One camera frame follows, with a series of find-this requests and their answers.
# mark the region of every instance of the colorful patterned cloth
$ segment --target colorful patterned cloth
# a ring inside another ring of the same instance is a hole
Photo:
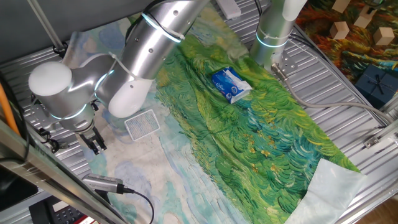
[[[335,0],[308,0],[297,24],[318,45],[326,56],[352,82],[356,83],[369,64],[398,78],[398,38],[390,45],[375,45],[373,34],[379,27],[398,32],[398,1],[389,1],[374,15],[366,29],[354,26],[365,6],[363,0],[351,0],[344,13],[332,10]],[[334,22],[346,21],[350,29],[345,40],[333,40],[330,28]]]
[[[65,61],[77,66],[93,53],[120,52],[108,41],[122,37],[103,37],[124,34],[126,21],[74,35]],[[112,29],[115,34],[104,33]],[[253,87],[233,105],[211,82],[225,67]],[[153,201],[154,223],[283,223],[306,194],[321,158],[358,171],[249,57],[212,6],[167,58],[142,107],[149,109],[160,130],[132,142],[125,119],[101,108],[95,123],[108,149],[98,156],[84,152],[94,173],[123,179]],[[148,223],[144,199],[113,194],[110,199],[131,223]]]

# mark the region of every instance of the blue box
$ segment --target blue box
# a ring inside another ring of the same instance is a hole
[[[234,103],[250,93],[251,86],[231,67],[216,72],[212,77],[214,85],[229,103]]]
[[[376,109],[382,108],[398,90],[398,79],[374,65],[368,66],[355,87]]]

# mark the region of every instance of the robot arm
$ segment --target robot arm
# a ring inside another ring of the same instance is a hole
[[[155,0],[132,28],[118,62],[110,55],[99,55],[73,70],[62,63],[43,63],[31,73],[29,88],[51,115],[49,119],[80,134],[97,154],[98,146],[106,146],[94,127],[90,102],[99,100],[117,118],[137,112],[164,60],[208,2]]]

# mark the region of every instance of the black device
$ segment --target black device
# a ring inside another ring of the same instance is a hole
[[[29,207],[33,224],[73,224],[84,214],[51,196]]]
[[[33,196],[37,187],[0,166],[0,212]]]

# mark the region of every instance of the blue and white package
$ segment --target blue and white package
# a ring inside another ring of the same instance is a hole
[[[243,81],[231,67],[216,72],[211,77],[211,80],[229,103],[235,103],[247,96],[252,90],[251,86],[246,81]]]

